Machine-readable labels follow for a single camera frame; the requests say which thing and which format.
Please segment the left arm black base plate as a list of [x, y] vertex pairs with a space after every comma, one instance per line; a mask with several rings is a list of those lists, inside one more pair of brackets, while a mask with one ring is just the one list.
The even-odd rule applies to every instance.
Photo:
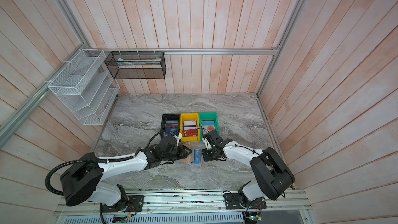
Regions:
[[114, 212], [123, 212], [123, 213], [139, 213], [143, 210], [144, 205], [144, 195], [128, 195], [128, 200], [122, 198], [119, 202], [117, 202], [113, 206], [102, 206], [103, 213], [114, 213]]

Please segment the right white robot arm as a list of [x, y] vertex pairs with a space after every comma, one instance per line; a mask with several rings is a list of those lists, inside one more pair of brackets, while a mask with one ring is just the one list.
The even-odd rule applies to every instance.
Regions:
[[238, 190], [242, 201], [251, 202], [262, 197], [277, 200], [295, 182], [293, 173], [271, 147], [264, 150], [250, 148], [231, 139], [222, 139], [215, 130], [205, 133], [203, 142], [206, 162], [232, 159], [252, 169], [256, 180]]

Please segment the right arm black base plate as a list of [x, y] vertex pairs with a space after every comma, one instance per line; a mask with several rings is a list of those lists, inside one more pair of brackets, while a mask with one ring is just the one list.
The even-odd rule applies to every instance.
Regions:
[[266, 209], [266, 202], [264, 198], [257, 198], [250, 201], [241, 193], [232, 193], [228, 190], [222, 193], [226, 209]]

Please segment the tan leather card holder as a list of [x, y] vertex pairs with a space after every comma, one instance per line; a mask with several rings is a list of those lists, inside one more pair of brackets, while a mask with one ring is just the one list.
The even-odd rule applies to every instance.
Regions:
[[[193, 154], [193, 159], [194, 159], [194, 150], [195, 149], [200, 149], [200, 150], [202, 150], [202, 148], [198, 148], [198, 147], [195, 147], [195, 146], [191, 146], [192, 147], [192, 154]], [[182, 162], [183, 163], [185, 163], [185, 164], [187, 164], [187, 165], [189, 165], [189, 166], [193, 166], [193, 165], [191, 165], [191, 162], [192, 162], [193, 160], [182, 160]]]

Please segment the blue credit card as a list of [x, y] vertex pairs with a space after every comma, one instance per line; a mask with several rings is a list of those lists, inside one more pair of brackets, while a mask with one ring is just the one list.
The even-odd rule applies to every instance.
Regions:
[[204, 164], [204, 158], [203, 158], [203, 152], [200, 149], [195, 149], [194, 150], [194, 159], [191, 162], [191, 165], [197, 166], [197, 167], [202, 167]]

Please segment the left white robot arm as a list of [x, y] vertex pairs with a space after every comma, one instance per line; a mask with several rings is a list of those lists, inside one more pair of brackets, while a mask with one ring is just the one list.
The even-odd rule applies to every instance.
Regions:
[[162, 138], [158, 144], [139, 149], [135, 154], [97, 157], [94, 153], [88, 153], [60, 177], [65, 203], [67, 206], [77, 206], [88, 201], [101, 203], [117, 211], [125, 210], [130, 201], [125, 189], [119, 184], [107, 184], [105, 179], [174, 163], [191, 154], [191, 148], [179, 145], [179, 138], [171, 135]]

